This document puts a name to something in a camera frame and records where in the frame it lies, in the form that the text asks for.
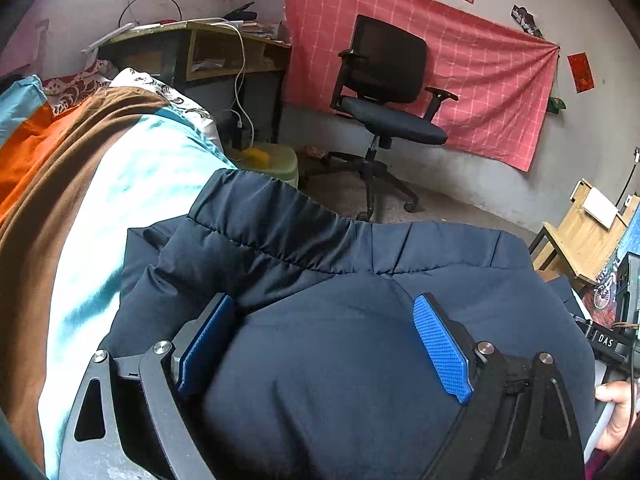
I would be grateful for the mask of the person's right hand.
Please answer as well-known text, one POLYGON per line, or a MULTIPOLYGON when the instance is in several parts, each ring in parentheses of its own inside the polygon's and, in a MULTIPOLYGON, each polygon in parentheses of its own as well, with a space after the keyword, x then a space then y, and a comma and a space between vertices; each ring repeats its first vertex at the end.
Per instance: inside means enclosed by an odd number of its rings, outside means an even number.
POLYGON ((596 444, 598 450, 613 455, 624 440, 629 421, 637 418, 631 406, 636 400, 636 383, 608 382, 597 386, 594 396, 600 402, 614 403, 613 413, 596 444))

